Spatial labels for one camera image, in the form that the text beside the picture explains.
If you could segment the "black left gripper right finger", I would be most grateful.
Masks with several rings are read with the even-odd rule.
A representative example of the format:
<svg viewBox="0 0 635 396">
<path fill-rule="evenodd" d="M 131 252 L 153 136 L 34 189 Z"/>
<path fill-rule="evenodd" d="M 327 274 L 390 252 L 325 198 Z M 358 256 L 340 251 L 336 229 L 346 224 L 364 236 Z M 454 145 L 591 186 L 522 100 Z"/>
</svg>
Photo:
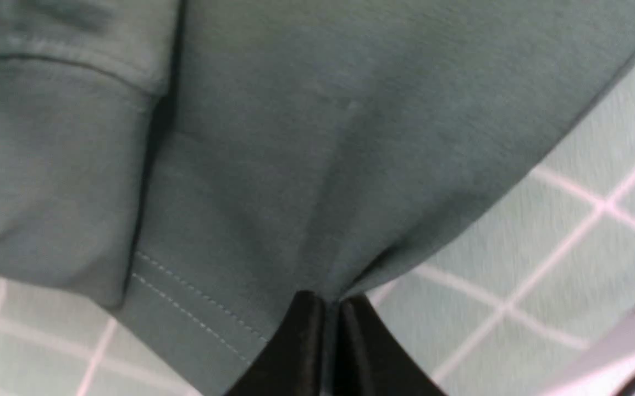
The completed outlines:
<svg viewBox="0 0 635 396">
<path fill-rule="evenodd" d="M 365 295 L 340 304 L 335 395 L 444 395 L 380 320 Z"/>
</svg>

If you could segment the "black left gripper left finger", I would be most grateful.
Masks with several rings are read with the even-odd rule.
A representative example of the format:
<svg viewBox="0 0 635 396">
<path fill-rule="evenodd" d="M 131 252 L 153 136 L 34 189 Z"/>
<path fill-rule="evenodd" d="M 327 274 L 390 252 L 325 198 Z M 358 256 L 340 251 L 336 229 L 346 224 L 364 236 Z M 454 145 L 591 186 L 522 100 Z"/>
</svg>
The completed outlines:
<svg viewBox="0 0 635 396">
<path fill-rule="evenodd" d="M 295 293 L 279 328 L 226 395 L 319 395 L 324 322 L 322 298 Z"/>
</svg>

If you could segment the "grey robot arm link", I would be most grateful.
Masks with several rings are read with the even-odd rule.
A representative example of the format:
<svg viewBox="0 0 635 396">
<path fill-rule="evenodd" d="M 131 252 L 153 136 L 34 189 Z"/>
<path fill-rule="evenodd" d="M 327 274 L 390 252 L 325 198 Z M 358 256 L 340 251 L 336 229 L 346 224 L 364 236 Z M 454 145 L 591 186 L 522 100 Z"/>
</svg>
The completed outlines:
<svg viewBox="0 0 635 396">
<path fill-rule="evenodd" d="M 634 376 L 635 308 L 540 394 L 617 395 Z"/>
</svg>

